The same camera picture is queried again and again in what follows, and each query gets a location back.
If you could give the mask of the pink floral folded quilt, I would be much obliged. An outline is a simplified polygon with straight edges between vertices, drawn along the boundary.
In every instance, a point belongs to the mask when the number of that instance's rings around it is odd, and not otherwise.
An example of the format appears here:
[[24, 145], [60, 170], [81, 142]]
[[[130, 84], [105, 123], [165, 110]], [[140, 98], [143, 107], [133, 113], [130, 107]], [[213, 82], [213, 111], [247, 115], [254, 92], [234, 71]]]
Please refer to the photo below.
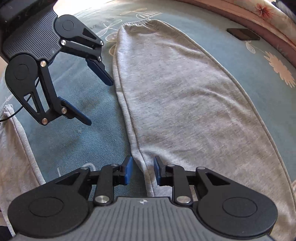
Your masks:
[[295, 23], [269, 1], [185, 1], [255, 32], [295, 66]]

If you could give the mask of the black garment on quilt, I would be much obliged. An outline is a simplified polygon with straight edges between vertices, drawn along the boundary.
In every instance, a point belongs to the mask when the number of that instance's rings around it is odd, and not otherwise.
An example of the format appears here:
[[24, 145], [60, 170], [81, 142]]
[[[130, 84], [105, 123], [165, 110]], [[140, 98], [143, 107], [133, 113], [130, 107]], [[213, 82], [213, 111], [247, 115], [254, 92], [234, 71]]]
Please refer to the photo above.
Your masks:
[[296, 0], [276, 0], [271, 3], [291, 19], [295, 19]]

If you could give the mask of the blue floral bed sheet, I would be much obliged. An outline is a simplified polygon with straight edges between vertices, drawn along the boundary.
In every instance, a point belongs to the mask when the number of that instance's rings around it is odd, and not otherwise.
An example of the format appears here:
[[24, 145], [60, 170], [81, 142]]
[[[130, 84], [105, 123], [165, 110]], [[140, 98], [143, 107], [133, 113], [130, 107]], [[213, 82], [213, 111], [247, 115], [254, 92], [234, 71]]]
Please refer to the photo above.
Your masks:
[[[236, 59], [244, 54], [240, 41], [225, 32], [230, 21], [200, 8], [179, 3], [156, 3], [150, 6], [165, 11], [162, 20], [188, 34], [232, 72], [246, 86], [257, 110], [276, 140], [293, 140], [288, 130], [294, 118], [287, 110], [273, 107], [278, 94], [268, 83], [272, 73], [262, 73], [267, 64], [247, 57], [247, 69], [238, 71]], [[22, 167], [28, 168], [34, 179], [56, 178], [58, 169], [68, 173], [79, 165], [97, 170], [120, 161], [129, 151], [125, 117], [121, 112], [114, 87], [107, 87], [86, 67], [83, 57], [57, 54], [51, 50], [52, 83], [58, 94], [50, 106], [42, 108], [38, 118], [21, 115], [18, 120], [11, 106], [3, 104], [4, 124], [22, 122], [25, 142], [21, 150]]]

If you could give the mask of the grey sweatpants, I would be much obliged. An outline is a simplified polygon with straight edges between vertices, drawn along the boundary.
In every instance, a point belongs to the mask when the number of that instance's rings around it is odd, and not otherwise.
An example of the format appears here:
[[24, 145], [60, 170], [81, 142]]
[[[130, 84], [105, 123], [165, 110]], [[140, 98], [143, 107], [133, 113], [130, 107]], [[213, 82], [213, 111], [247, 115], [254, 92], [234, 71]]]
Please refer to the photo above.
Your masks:
[[205, 166], [271, 198], [276, 240], [295, 239], [295, 194], [268, 129], [248, 94], [195, 41], [158, 20], [122, 25], [105, 86], [81, 58], [58, 54], [49, 72], [92, 125], [59, 118], [40, 126], [26, 111], [1, 107], [1, 223], [15, 232], [8, 206], [17, 196], [79, 167], [97, 171], [132, 155], [128, 194], [169, 196], [154, 156], [195, 170]]

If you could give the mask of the black smartphone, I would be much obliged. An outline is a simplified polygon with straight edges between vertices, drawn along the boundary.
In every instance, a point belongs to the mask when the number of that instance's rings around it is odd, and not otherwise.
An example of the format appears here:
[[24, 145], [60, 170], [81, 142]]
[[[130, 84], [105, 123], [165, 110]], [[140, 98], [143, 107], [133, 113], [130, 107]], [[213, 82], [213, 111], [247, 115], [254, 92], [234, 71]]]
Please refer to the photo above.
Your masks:
[[241, 41], [259, 41], [260, 37], [249, 29], [244, 28], [228, 28], [228, 33]]

